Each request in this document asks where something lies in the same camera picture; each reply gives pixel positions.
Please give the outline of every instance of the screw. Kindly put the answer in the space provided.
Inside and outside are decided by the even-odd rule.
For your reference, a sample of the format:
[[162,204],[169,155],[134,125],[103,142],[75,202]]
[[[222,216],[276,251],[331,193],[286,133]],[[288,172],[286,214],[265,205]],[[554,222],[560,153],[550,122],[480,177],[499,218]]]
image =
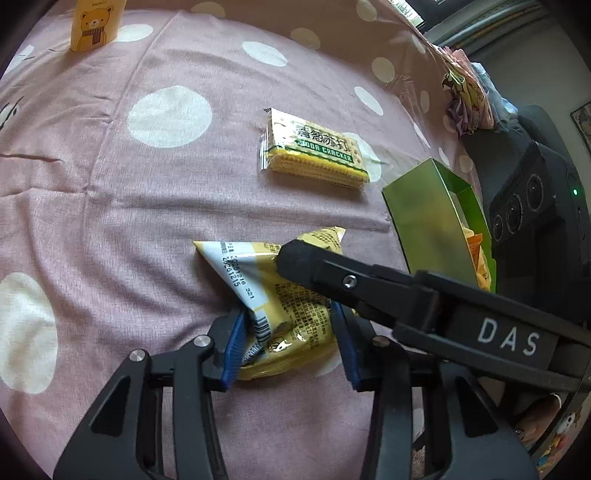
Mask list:
[[379,348],[384,348],[390,345],[390,339],[388,337],[384,337],[383,335],[376,335],[371,339],[371,342]]
[[343,278],[343,286],[347,290],[353,290],[357,286],[357,277],[355,275],[347,275]]
[[146,358],[146,352],[139,348],[129,354],[129,359],[132,362],[141,362],[144,358]]
[[193,340],[193,343],[201,348],[206,347],[211,342],[211,338],[209,338],[207,335],[198,335],[195,337],[195,340]]

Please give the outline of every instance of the crumpled cloth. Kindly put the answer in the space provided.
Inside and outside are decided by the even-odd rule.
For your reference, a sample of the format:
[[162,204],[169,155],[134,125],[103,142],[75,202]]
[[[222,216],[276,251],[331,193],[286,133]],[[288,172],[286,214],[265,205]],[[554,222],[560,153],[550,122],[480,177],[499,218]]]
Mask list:
[[478,128],[494,128],[491,103],[464,51],[437,46],[436,49],[449,69],[441,84],[452,94],[447,114],[458,133],[471,135]]

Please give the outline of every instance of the green cardboard box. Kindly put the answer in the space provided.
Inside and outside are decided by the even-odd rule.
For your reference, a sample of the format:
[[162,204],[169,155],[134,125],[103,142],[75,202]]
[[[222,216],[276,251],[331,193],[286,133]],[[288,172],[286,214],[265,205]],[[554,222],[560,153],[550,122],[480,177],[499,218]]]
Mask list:
[[462,224],[482,233],[482,250],[496,286],[491,235],[471,185],[433,158],[382,189],[411,273],[429,270],[478,286]]

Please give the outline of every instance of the pink polka dot bedsheet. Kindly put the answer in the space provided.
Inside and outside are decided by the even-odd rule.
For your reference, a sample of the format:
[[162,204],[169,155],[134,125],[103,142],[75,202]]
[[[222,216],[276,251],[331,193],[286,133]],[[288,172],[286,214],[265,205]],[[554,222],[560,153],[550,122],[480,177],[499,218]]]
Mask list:
[[[479,191],[445,66],[387,0],[129,0],[89,53],[73,7],[0,80],[0,407],[49,474],[129,351],[178,348],[236,302],[192,239],[338,225],[346,255],[405,270],[382,187],[434,157]],[[259,172],[268,107],[358,140],[371,182]],[[231,478],[359,476],[372,396],[338,356],[214,403]]]

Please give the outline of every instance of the yellow snack bag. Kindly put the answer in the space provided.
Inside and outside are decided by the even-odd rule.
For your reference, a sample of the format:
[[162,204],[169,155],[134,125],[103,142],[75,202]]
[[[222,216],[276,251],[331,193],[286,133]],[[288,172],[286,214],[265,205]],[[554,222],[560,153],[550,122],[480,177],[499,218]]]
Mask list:
[[[342,253],[345,229],[323,228],[298,236]],[[253,334],[238,378],[249,380],[300,367],[336,349],[328,300],[277,274],[281,245],[265,242],[193,242],[251,311]]]
[[269,109],[261,168],[350,188],[369,181],[357,142],[289,113]]
[[474,271],[476,272],[476,280],[478,286],[485,290],[491,289],[491,272],[488,270],[488,263],[486,257],[482,251],[480,244],[482,243],[482,234],[475,234],[474,231],[462,226],[464,230],[464,237],[472,256],[472,262],[474,263]]

